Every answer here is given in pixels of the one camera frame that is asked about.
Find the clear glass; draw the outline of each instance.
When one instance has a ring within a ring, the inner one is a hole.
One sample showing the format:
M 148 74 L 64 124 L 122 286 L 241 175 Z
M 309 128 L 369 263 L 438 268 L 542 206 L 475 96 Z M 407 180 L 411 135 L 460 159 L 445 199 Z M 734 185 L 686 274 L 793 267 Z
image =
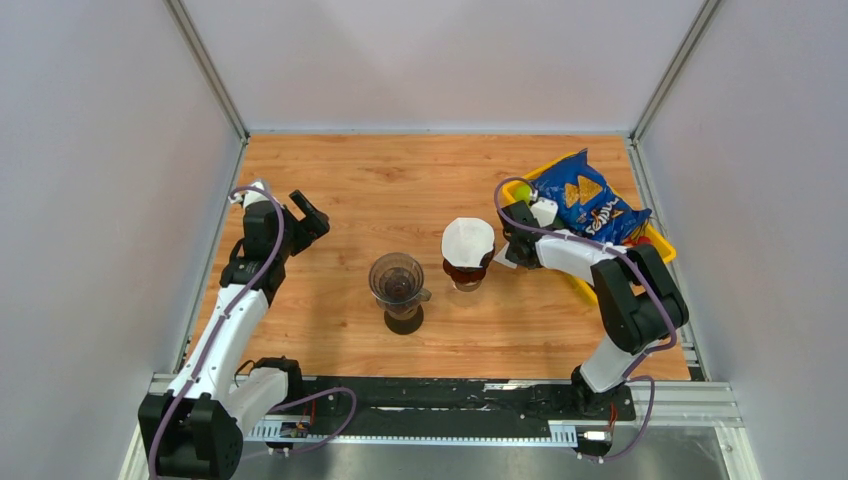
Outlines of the clear glass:
M 377 305 L 398 320 L 412 318 L 421 302 L 431 296 L 424 288 L 421 264 L 405 253 L 378 258 L 368 273 L 368 285 Z

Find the wooden tabletop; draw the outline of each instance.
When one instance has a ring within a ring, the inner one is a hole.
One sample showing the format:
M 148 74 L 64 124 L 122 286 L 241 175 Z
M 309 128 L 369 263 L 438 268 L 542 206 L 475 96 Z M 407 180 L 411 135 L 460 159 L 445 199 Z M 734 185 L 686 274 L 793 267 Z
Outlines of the wooden tabletop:
M 477 291 L 459 292 L 442 270 L 440 241 L 454 218 L 479 217 L 495 227 L 500 249 L 505 240 L 492 205 L 498 181 L 583 148 L 590 165 L 638 206 L 617 136 L 252 137 L 240 184 L 264 178 L 280 200 L 300 189 L 329 215 L 331 230 L 288 260 L 286 280 L 244 359 L 285 355 L 308 375 L 568 378 L 604 335 L 597 307 L 584 303 L 562 273 L 496 263 Z M 214 308 L 221 269 L 242 236 L 241 218 L 234 207 L 194 338 Z M 371 264 L 389 252 L 415 257 L 433 294 L 411 335 L 386 328 L 368 288 Z M 636 373 L 689 379 L 679 347 L 653 355 Z

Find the black coaster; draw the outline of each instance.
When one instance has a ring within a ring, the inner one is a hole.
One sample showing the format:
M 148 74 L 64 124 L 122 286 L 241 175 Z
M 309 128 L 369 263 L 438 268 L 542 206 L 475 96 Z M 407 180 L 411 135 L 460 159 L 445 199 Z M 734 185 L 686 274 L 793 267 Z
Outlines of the black coaster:
M 424 309 L 421 308 L 421 305 L 419 305 L 415 315 L 408 320 L 398 320 L 392 317 L 389 312 L 383 312 L 383 319 L 386 322 L 386 326 L 392 331 L 392 333 L 396 333 L 398 335 L 409 335 L 410 333 L 418 330 L 421 327 L 421 324 L 424 323 Z

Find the yellow basket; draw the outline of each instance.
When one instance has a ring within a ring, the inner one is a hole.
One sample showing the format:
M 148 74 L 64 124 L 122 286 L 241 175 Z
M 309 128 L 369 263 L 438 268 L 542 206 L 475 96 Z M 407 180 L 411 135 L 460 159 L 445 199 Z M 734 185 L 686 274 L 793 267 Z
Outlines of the yellow basket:
M 569 153 L 565 157 L 570 157 L 571 155 L 574 155 L 574 153 Z M 537 168 L 536 170 L 533 170 L 532 172 L 526 175 L 522 175 L 522 177 L 526 178 L 527 180 L 536 179 L 545 170 L 551 168 L 565 157 L 559 157 L 556 160 L 546 165 L 542 165 L 541 167 Z M 521 185 L 523 185 L 523 183 L 515 181 L 509 182 L 503 186 L 503 189 L 501 190 L 501 201 L 503 202 L 501 204 L 502 206 L 515 203 L 515 190 Z M 650 222 L 645 226 L 644 235 L 651 240 L 651 243 L 654 245 L 654 247 L 657 249 L 657 252 L 659 252 L 660 256 L 662 257 L 663 262 L 668 263 L 674 260 L 674 257 L 677 256 L 677 250 L 675 250 L 674 247 L 672 247 L 671 244 L 668 243 L 668 240 L 666 240 L 665 237 L 660 235 L 660 232 L 658 232 L 657 229 L 650 224 Z M 579 293 L 581 297 L 583 297 L 587 302 L 593 305 L 598 304 L 598 297 L 595 295 L 595 292 L 592 290 L 592 287 L 590 287 L 588 283 L 572 275 L 565 274 L 565 276 L 568 277 L 568 279 L 574 285 L 575 290 L 577 290 L 577 293 Z

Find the doritos bag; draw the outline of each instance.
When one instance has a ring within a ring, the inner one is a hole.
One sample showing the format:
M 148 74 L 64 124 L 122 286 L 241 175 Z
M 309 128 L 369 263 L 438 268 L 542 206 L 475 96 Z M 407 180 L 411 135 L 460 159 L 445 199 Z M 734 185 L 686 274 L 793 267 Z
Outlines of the doritos bag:
M 633 210 L 613 193 L 604 176 L 589 166 L 588 150 L 565 157 L 533 181 L 539 195 L 559 207 L 566 226 L 584 237 L 620 245 L 651 216 Z

